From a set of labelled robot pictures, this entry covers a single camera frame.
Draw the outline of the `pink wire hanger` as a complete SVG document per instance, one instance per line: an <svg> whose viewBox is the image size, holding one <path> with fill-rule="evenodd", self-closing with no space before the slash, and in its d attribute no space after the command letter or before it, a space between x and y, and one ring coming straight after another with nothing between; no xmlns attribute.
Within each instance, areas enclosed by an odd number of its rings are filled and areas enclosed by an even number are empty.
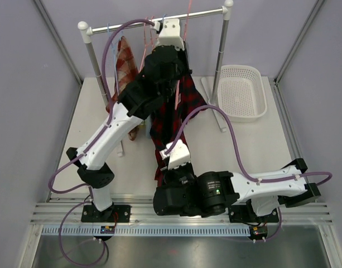
<svg viewBox="0 0 342 268"><path fill-rule="evenodd" d="M188 23L189 23L189 15L191 11L191 6L192 6L192 0L189 0L189 6L188 6L188 11L187 11L187 16L186 16L186 23L184 26L184 36L183 36L183 41L186 41L186 36L187 36L187 29L188 29ZM178 104L180 102L180 81L177 82L176 85L176 96L175 96L175 111L177 111Z"/></svg>

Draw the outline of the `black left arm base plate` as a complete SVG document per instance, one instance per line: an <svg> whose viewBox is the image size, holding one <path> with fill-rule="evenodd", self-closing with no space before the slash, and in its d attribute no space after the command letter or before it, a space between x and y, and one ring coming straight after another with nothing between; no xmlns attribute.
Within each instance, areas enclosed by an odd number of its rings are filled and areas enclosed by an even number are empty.
<svg viewBox="0 0 342 268"><path fill-rule="evenodd" d="M99 211L92 203L83 207L81 222L83 223L129 223L131 215L130 205L115 205Z"/></svg>

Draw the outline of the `red black plaid skirt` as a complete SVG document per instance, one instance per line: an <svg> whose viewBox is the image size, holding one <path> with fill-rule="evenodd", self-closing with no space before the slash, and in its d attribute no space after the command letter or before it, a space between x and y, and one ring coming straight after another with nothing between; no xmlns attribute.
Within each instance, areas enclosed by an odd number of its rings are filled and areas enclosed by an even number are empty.
<svg viewBox="0 0 342 268"><path fill-rule="evenodd" d="M179 128L188 114L205 104L206 101L196 89L192 76L186 75L180 80L178 104L175 103L175 97L172 97L151 116L150 136L155 146L157 161L155 180L158 186L162 185L163 173L161 169L165 167L160 151L164 150L168 143L175 140Z"/></svg>

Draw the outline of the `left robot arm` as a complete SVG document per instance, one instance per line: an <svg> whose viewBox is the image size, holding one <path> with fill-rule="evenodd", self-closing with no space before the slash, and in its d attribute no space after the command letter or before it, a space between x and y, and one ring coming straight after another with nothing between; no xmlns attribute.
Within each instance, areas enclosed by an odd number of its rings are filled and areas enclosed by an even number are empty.
<svg viewBox="0 0 342 268"><path fill-rule="evenodd" d="M79 178L91 187L91 204L87 206L101 222L112 218L114 203L108 189L114 173L106 160L121 140L165 103L175 101L176 84L189 68L186 43L158 44L146 56L144 67L128 83L110 108L108 118L81 147L71 147L67 156L75 161Z"/></svg>

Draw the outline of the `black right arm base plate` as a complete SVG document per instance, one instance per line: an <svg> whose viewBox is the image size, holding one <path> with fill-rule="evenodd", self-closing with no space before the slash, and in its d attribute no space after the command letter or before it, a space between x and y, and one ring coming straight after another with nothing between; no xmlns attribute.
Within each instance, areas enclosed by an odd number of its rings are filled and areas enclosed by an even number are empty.
<svg viewBox="0 0 342 268"><path fill-rule="evenodd" d="M246 205L232 205L228 208L228 217L231 223L260 224L261 220L256 216L252 208Z"/></svg>

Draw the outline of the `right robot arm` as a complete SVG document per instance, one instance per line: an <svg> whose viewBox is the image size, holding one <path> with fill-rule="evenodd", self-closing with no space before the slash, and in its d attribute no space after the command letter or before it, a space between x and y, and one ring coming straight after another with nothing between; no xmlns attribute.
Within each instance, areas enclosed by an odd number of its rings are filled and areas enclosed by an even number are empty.
<svg viewBox="0 0 342 268"><path fill-rule="evenodd" d="M231 222L262 222L279 205L299 207L320 197L318 186L303 178L304 170L304 160L296 159L281 170L259 173L256 181L250 181L230 171L196 176L188 162L163 172L163 181L153 196L153 210L158 216L202 218L228 212Z"/></svg>

